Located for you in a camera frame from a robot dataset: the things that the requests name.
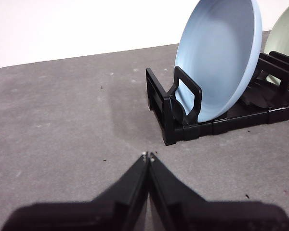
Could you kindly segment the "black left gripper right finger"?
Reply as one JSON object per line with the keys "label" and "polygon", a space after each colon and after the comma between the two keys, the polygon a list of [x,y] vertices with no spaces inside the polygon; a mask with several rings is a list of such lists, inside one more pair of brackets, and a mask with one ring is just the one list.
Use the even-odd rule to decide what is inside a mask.
{"label": "black left gripper right finger", "polygon": [[207,201],[149,154],[150,196],[167,231],[289,231],[289,217],[273,204]]}

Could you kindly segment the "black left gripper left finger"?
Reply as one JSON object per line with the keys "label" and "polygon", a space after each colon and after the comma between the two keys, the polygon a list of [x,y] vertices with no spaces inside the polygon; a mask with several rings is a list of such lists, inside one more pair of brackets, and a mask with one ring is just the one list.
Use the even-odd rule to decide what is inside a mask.
{"label": "black left gripper left finger", "polygon": [[37,203],[15,210],[4,231],[132,231],[148,196],[147,154],[92,201]]}

